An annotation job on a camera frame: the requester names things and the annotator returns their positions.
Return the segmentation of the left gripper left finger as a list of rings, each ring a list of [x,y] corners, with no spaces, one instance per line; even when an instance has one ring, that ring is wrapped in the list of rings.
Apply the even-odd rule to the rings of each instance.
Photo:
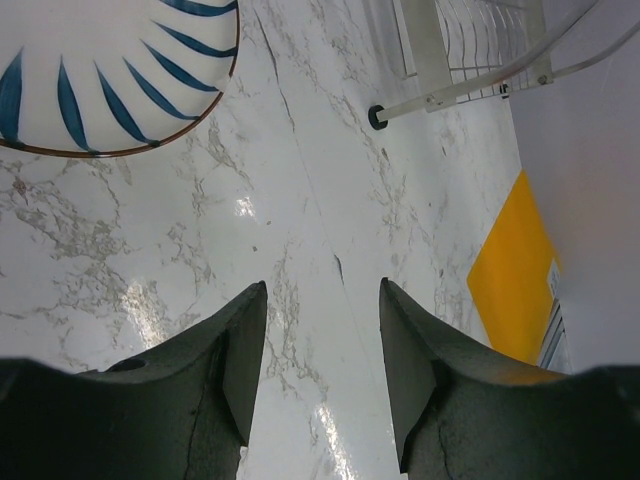
[[[5,479],[232,479],[261,370],[267,288],[105,371],[1,362]]]

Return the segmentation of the black and white striped plate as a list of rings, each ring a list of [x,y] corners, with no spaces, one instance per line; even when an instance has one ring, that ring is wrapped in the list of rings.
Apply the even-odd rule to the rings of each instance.
[[[205,120],[236,67],[235,1],[5,1],[1,143],[133,155]]]

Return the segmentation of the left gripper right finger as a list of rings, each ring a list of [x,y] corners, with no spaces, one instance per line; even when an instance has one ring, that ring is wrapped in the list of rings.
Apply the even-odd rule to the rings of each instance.
[[[505,356],[383,279],[399,469],[411,479],[635,479],[639,370],[565,375]]]

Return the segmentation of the stainless steel dish rack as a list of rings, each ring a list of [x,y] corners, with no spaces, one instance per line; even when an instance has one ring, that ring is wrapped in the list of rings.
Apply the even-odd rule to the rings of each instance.
[[[432,113],[485,98],[507,99],[600,63],[638,35],[639,27],[631,26],[574,65],[556,69],[551,59],[598,5],[586,1],[548,26],[540,1],[395,2],[405,75],[417,78],[421,94],[389,108],[371,106],[371,127],[383,130],[390,120],[418,110]]]

